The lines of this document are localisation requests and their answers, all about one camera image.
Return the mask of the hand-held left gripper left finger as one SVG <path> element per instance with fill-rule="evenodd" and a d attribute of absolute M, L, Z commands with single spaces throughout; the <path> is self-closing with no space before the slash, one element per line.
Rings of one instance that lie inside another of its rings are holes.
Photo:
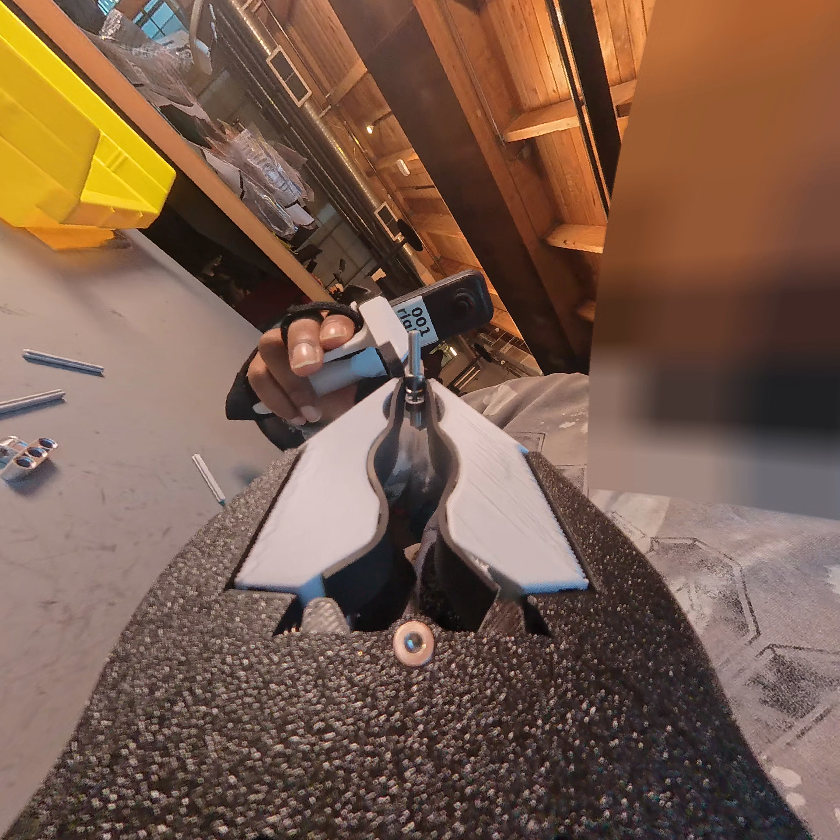
<path fill-rule="evenodd" d="M 240 591 L 330 607 L 356 631 L 386 630 L 417 584 L 421 540 L 405 387 L 388 382 L 305 444 L 234 573 Z"/>

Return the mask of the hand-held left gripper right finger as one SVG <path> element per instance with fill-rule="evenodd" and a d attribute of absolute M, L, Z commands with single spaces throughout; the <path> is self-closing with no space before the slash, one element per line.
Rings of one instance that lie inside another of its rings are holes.
<path fill-rule="evenodd" d="M 528 450 L 443 386 L 427 386 L 430 455 L 446 478 L 436 518 L 434 582 L 444 625 L 477 632 L 491 613 L 528 626 L 532 595 L 589 586 Z"/>

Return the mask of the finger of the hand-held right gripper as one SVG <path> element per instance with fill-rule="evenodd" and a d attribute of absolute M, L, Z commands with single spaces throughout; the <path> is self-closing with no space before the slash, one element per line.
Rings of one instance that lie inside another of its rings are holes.
<path fill-rule="evenodd" d="M 359 306 L 364 320 L 356 374 L 361 379 L 377 376 L 402 377 L 410 352 L 408 332 L 383 297 L 373 297 Z"/>

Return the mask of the grey twin axle assembly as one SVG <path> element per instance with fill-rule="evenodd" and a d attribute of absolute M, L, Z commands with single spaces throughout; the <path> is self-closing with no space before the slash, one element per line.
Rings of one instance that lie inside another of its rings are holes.
<path fill-rule="evenodd" d="M 413 428 L 424 428 L 426 404 L 426 380 L 421 354 L 421 334 L 418 330 L 408 332 L 407 373 L 404 376 L 404 405 Z"/>

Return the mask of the grey three-hole pin connector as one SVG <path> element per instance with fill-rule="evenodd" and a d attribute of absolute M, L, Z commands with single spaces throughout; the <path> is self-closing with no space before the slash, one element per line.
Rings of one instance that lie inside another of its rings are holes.
<path fill-rule="evenodd" d="M 17 436 L 2 437 L 2 480 L 11 483 L 38 472 L 42 465 L 49 462 L 57 448 L 57 441 L 50 437 L 39 437 L 33 442 Z"/>

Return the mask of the person's right hand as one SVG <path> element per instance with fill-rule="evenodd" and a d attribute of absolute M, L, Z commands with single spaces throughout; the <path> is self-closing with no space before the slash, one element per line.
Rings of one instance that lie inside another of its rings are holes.
<path fill-rule="evenodd" d="M 290 424 L 329 423 L 349 411 L 356 384 L 319 396 L 310 379 L 322 368 L 323 355 L 347 343 L 354 335 L 353 322 L 332 314 L 321 322 L 301 318 L 290 324 L 287 338 L 280 329 L 267 331 L 250 362 L 248 382 L 258 400 Z"/>

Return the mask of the grey toy axle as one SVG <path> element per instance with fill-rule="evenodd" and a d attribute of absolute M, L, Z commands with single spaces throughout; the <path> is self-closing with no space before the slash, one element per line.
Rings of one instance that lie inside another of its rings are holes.
<path fill-rule="evenodd" d="M 195 467 L 198 469 L 199 473 L 201 474 L 203 480 L 205 481 L 207 487 L 213 493 L 214 498 L 216 499 L 217 503 L 221 506 L 226 504 L 226 496 L 224 490 L 216 481 L 213 473 L 207 467 L 207 464 L 204 458 L 199 455 L 195 454 L 192 456 L 192 462 L 194 463 Z"/>
<path fill-rule="evenodd" d="M 65 391 L 54 390 L 33 395 L 27 395 L 23 397 L 17 397 L 11 400 L 1 401 L 1 416 L 28 410 L 35 410 L 36 408 L 48 406 L 54 403 L 59 403 L 62 402 L 65 399 L 65 397 Z"/>
<path fill-rule="evenodd" d="M 86 375 L 104 375 L 104 367 L 102 365 L 73 360 L 54 355 L 52 353 L 43 353 L 35 350 L 24 349 L 22 350 L 22 356 L 27 362 L 31 362 L 33 364 L 42 364 L 63 370 L 77 371 Z"/>

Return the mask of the heap of clear plastic bags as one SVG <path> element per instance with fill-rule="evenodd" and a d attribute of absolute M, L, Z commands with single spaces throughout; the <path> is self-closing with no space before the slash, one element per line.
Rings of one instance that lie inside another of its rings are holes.
<path fill-rule="evenodd" d="M 300 176 L 260 134 L 210 118 L 186 84 L 190 66 L 182 52 L 88 37 L 274 235 L 290 244 L 312 225 Z"/>

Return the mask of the yellow plastic parts bin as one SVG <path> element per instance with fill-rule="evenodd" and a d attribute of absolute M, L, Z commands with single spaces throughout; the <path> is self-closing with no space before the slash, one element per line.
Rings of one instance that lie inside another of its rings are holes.
<path fill-rule="evenodd" d="M 174 169 L 87 85 L 70 102 L 99 132 L 76 208 L 65 224 L 146 228 L 159 215 Z"/>
<path fill-rule="evenodd" d="M 2 221 L 53 249 L 98 247 L 111 230 L 69 221 L 101 137 L 70 98 L 89 89 L 5 5 L 1 19 Z"/>

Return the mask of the metal ventilation duct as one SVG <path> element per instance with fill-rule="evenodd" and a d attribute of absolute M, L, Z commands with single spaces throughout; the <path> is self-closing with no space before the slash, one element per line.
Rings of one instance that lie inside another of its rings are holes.
<path fill-rule="evenodd" d="M 279 2 L 215 2 L 219 49 L 229 57 L 231 71 L 248 86 L 266 120 L 289 145 L 308 158 L 307 171 L 373 251 L 390 261 L 385 252 L 404 253 L 394 261 L 419 271 L 415 252 L 401 241 L 392 241 L 375 217 L 375 209 L 387 202 L 394 215 L 402 218 L 394 195 L 382 183 L 372 159 L 348 127 L 338 108 L 339 94 L 345 94 L 366 75 L 357 61 L 331 90 L 319 85 L 316 66 L 300 50 L 277 13 Z M 298 108 L 270 70 L 266 59 L 281 46 L 311 89 L 311 98 Z"/>

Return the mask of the long wooden rail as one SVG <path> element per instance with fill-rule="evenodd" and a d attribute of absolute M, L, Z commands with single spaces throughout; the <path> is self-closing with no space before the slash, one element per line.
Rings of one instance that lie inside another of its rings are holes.
<path fill-rule="evenodd" d="M 168 207 L 237 256 L 265 270 L 275 267 L 309 299 L 330 299 L 321 283 L 55 2 L 21 1 L 7 5 L 174 166 L 177 175 L 167 199 Z"/>

